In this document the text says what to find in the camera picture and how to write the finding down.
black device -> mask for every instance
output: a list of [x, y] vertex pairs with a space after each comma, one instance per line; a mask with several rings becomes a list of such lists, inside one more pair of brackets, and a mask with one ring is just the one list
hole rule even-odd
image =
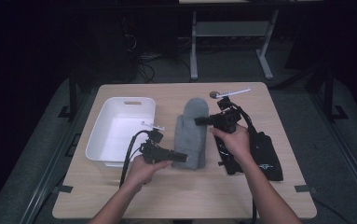
[[[272, 145], [271, 138], [263, 132], [258, 133], [248, 114], [245, 113], [240, 106], [232, 103], [228, 96], [224, 96], [217, 103], [221, 109], [221, 113], [210, 115], [208, 118], [197, 118], [195, 119], [196, 124], [212, 125], [214, 128], [226, 133], [234, 133], [236, 131], [236, 124], [242, 116], [248, 125], [250, 149], [254, 161], [258, 164], [268, 180], [282, 181], [283, 175], [280, 161]], [[237, 172], [242, 173], [239, 164], [234, 160], [234, 156], [227, 150], [224, 141], [219, 137], [215, 137], [215, 142], [222, 159], [218, 164], [225, 165], [228, 175], [234, 175]]]
[[148, 135], [148, 139], [145, 140], [144, 143], [137, 149], [141, 153], [143, 153], [143, 157], [146, 163], [151, 164], [160, 161], [180, 161], [186, 162], [187, 155], [180, 152], [174, 152], [173, 150], [169, 150], [163, 147], [160, 147], [158, 143], [160, 143], [163, 138], [163, 134], [158, 131], [158, 129], [153, 129], [152, 131], [142, 130], [135, 134], [129, 144], [128, 151], [126, 153], [125, 162], [123, 164], [122, 176], [120, 177], [120, 185], [121, 187], [125, 181], [126, 173], [129, 168], [130, 157], [132, 146], [134, 145], [135, 139], [141, 133], [146, 133]]

metal frame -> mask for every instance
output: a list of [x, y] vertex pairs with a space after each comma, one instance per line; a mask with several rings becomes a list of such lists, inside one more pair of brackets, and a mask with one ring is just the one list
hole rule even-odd
[[197, 80], [199, 78], [198, 60], [196, 57], [197, 36], [264, 36], [265, 41], [262, 47], [256, 50], [256, 56], [266, 79], [273, 79], [265, 56], [278, 13], [279, 10], [275, 9], [269, 21], [197, 21], [197, 12], [193, 11], [190, 79]]

black wire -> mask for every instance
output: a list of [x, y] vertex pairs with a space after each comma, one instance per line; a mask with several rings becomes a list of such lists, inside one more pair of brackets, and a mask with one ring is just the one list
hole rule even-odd
[[338, 213], [338, 211], [336, 211], [334, 208], [332, 208], [331, 206], [327, 205], [326, 203], [323, 203], [321, 201], [319, 201], [318, 199], [312, 197], [312, 200], [314, 200], [314, 202], [320, 204], [321, 206], [327, 208], [329, 211], [333, 212], [336, 216], [340, 217], [341, 219], [343, 219], [346, 223], [348, 224], [354, 224], [353, 222], [349, 221], [346, 217], [343, 217], [343, 215], [341, 215], [340, 213]]
[[[143, 70], [140, 71], [140, 76], [144, 78], [145, 83], [154, 82], [153, 79], [155, 77], [155, 69], [148, 64], [140, 63], [140, 65], [143, 67]], [[146, 73], [146, 70], [145, 70], [146, 67], [151, 70], [151, 72], [152, 72], [151, 77], [149, 77], [148, 74]]]
[[129, 144], [128, 151], [126, 152], [125, 162], [123, 163], [123, 170], [122, 170], [122, 176], [120, 177], [119, 187], [122, 187], [123, 183], [125, 182], [126, 173], [128, 172], [128, 169], [129, 169], [130, 155], [131, 155], [132, 146], [134, 145], [135, 139], [137, 138], [137, 136], [140, 133], [149, 133], [149, 131], [147, 131], [147, 130], [139, 131], [137, 134], [135, 134], [132, 137], [132, 139], [130, 141], [130, 144]]
[[131, 153], [130, 161], [131, 161], [132, 157], [134, 156], [134, 154], [135, 154], [138, 150], [140, 150], [140, 147], [138, 147], [137, 149], [135, 149], [135, 151], [134, 151], [133, 153]]

dark floor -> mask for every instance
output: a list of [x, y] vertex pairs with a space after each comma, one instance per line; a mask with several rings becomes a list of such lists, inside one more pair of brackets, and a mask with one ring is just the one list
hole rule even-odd
[[[250, 42], [237, 50], [221, 50], [199, 54], [197, 82], [261, 81], [274, 86], [299, 71], [285, 69], [291, 42], [274, 41], [268, 50], [268, 61], [274, 79], [266, 80], [256, 60], [254, 49], [259, 42]], [[146, 63], [131, 83], [145, 83], [155, 72], [152, 83], [188, 82], [189, 55], [178, 59], [160, 58]], [[357, 105], [350, 91], [340, 82], [335, 84], [334, 105], [341, 105], [348, 119], [330, 123], [318, 105], [323, 89], [312, 94], [306, 91], [309, 77], [304, 77], [284, 88], [270, 91], [284, 129], [294, 150], [300, 169], [315, 203], [318, 215], [304, 223], [357, 223], [357, 181], [344, 157], [341, 143], [333, 133], [337, 127], [357, 159]], [[61, 220], [51, 210], [57, 194], [50, 193], [63, 178], [71, 158], [64, 156], [73, 139], [81, 133], [91, 109], [97, 88], [78, 93], [78, 113], [71, 122], [58, 118], [62, 107], [69, 105], [68, 81], [65, 80], [51, 99], [44, 116], [24, 149], [9, 180], [0, 194], [0, 224], [3, 223], [85, 223], [87, 220]], [[57, 156], [55, 164], [50, 160]], [[45, 186], [41, 180], [47, 179]], [[32, 198], [44, 191], [37, 206], [30, 206]]]

